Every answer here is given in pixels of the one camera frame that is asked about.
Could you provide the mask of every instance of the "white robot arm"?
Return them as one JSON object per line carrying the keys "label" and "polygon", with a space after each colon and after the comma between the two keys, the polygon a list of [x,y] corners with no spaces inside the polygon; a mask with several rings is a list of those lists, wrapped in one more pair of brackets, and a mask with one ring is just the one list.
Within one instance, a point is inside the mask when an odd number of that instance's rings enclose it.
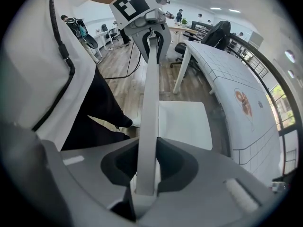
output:
{"label": "white robot arm", "polygon": [[145,61],[149,57],[147,39],[158,37],[157,63],[164,58],[170,45],[171,35],[165,13],[154,0],[114,0],[110,8],[120,29],[132,36]]}

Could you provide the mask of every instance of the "person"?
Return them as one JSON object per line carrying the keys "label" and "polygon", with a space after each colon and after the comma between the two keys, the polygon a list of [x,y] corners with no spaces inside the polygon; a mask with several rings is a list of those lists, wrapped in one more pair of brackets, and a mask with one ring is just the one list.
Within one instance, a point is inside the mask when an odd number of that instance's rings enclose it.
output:
{"label": "person", "polygon": [[244,33],[243,32],[238,33],[237,36],[240,37],[242,40],[244,40]]}
{"label": "person", "polygon": [[120,35],[123,39],[123,44],[128,44],[131,41],[131,39],[125,34],[124,29],[121,29],[121,30],[119,29],[119,31],[120,31]]}
{"label": "person", "polygon": [[181,20],[182,20],[182,12],[183,12],[183,10],[179,9],[179,13],[177,13],[177,16],[176,16],[177,22],[181,22]]}
{"label": "person", "polygon": [[[109,4],[113,0],[93,0]],[[49,0],[26,0],[14,16],[1,48],[0,118],[34,129],[69,79],[50,20]],[[124,115],[95,63],[55,9],[57,30],[75,67],[74,76],[53,111],[35,130],[57,149],[88,148],[129,139],[96,123],[88,115],[116,127],[140,126]]]}
{"label": "person", "polygon": [[167,0],[156,0],[156,3],[159,5],[160,9],[163,9],[163,5],[166,5],[166,4],[170,3],[170,2],[167,1]]}
{"label": "person", "polygon": [[202,14],[198,13],[198,22],[202,23]]}
{"label": "person", "polygon": [[[75,29],[75,24],[77,23],[78,19],[75,17],[68,18],[66,15],[61,15],[61,19],[63,20],[64,23],[67,24],[67,26],[74,32]],[[87,51],[89,56],[93,59],[96,65],[98,65],[102,60],[98,60],[93,52],[91,51],[90,47],[85,43],[85,40],[83,37],[78,39],[81,45],[84,47],[84,49]]]}
{"label": "person", "polygon": [[[202,14],[201,13],[198,13],[198,20],[197,20],[197,22],[202,23]],[[196,25],[196,27],[199,28],[199,29],[202,29],[201,25]]]}

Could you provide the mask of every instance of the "white shirt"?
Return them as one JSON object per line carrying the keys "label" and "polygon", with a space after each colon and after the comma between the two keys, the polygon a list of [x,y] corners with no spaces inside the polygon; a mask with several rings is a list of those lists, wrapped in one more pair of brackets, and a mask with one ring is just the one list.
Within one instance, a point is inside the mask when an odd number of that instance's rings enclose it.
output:
{"label": "white shirt", "polygon": [[[37,130],[61,150],[94,78],[96,65],[56,13],[61,40],[76,68],[65,94]],[[32,128],[53,104],[69,78],[53,36],[49,0],[27,0],[8,29],[2,47],[0,118]]]}
{"label": "white shirt", "polygon": [[202,17],[198,17],[197,22],[202,23]]}
{"label": "white shirt", "polygon": [[244,37],[243,35],[237,34],[237,36],[238,36],[239,38],[241,38],[242,40],[245,40],[245,37]]}

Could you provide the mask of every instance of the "black cable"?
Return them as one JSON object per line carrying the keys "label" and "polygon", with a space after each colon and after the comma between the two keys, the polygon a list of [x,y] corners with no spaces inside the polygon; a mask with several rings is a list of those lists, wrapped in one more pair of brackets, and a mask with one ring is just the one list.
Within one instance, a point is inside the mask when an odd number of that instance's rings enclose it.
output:
{"label": "black cable", "polygon": [[128,67],[127,67],[127,72],[126,72],[126,74],[128,74],[129,64],[131,63],[131,57],[132,57],[132,53],[133,53],[133,47],[134,47],[134,42],[133,42],[133,46],[132,46],[132,50],[131,50],[131,56],[129,57]]}
{"label": "black cable", "polygon": [[52,23],[52,28],[53,28],[53,35],[56,39],[57,44],[59,45],[59,52],[62,56],[62,58],[66,61],[68,67],[70,68],[70,74],[67,82],[65,85],[62,87],[60,92],[58,93],[57,97],[55,98],[55,101],[53,102],[52,106],[47,110],[45,115],[38,121],[38,123],[32,128],[33,131],[37,131],[40,126],[48,119],[48,117],[51,115],[55,107],[57,106],[58,102],[64,95],[65,91],[67,90],[68,86],[71,83],[71,80],[75,74],[75,66],[72,63],[71,59],[69,58],[69,53],[65,47],[65,44],[61,41],[58,25],[57,25],[57,20],[56,20],[56,13],[55,13],[55,8],[53,4],[53,0],[49,0],[49,13],[51,17],[51,23]]}
{"label": "black cable", "polygon": [[[130,55],[130,57],[129,57],[129,62],[128,62],[128,68],[127,68],[127,73],[128,73],[128,69],[129,69],[129,64],[130,64],[130,62],[131,62],[131,57],[132,57],[132,52],[133,52],[133,46],[132,46],[132,50],[131,50],[131,55]],[[115,77],[115,78],[104,78],[104,80],[110,80],[110,79],[124,79],[124,78],[127,78],[127,77],[129,77],[129,76],[131,76],[132,74],[134,74],[137,70],[138,70],[138,68],[140,67],[140,65],[141,65],[141,52],[139,51],[139,60],[138,60],[138,63],[137,63],[137,65],[136,65],[136,67],[135,67],[135,69],[128,75],[127,73],[126,73],[126,76],[124,76],[124,77]]]}

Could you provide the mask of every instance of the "white table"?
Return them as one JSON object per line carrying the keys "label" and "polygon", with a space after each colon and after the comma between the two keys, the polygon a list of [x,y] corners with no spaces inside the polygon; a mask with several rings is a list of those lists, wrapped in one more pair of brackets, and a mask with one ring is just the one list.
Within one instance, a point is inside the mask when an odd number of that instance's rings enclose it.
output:
{"label": "white table", "polygon": [[198,34],[198,32],[196,30],[193,30],[191,28],[182,27],[182,25],[168,24],[168,26],[169,26],[170,30],[179,32],[177,44],[180,42],[180,37],[181,37],[182,32],[190,32],[195,35]]}
{"label": "white table", "polygon": [[268,184],[279,175],[280,144],[275,118],[260,84],[227,52],[191,41],[184,43],[187,49],[173,92],[178,93],[193,56],[212,88],[210,93],[215,93],[222,104],[233,160]]}
{"label": "white table", "polygon": [[212,136],[204,104],[159,101],[159,137],[211,150]]}
{"label": "white table", "polygon": [[106,41],[105,41],[105,39],[104,39],[104,35],[106,35],[106,34],[109,36],[109,39],[110,39],[111,44],[114,45],[113,40],[112,40],[112,38],[111,38],[111,36],[110,36],[110,31],[109,31],[109,30],[104,31],[104,32],[97,33],[97,34],[94,36],[94,38],[97,39],[98,37],[100,37],[104,49],[105,49],[105,50],[108,50],[107,47],[106,47]]}
{"label": "white table", "polygon": [[110,43],[113,45],[113,47],[115,47],[115,45],[114,45],[114,43],[113,43],[113,40],[112,40],[112,37],[110,36],[110,31],[113,30],[113,29],[115,29],[115,30],[116,30],[116,33],[117,33],[117,36],[118,36],[118,35],[119,35],[118,28],[119,28],[118,26],[113,26],[112,28],[110,28],[110,29],[107,30],[107,31],[97,33],[97,34],[94,36],[94,38],[97,39],[98,37],[100,37],[104,49],[105,49],[105,50],[108,50],[107,47],[106,47],[106,41],[105,41],[105,39],[104,39],[104,36],[107,34],[108,37],[109,37]]}

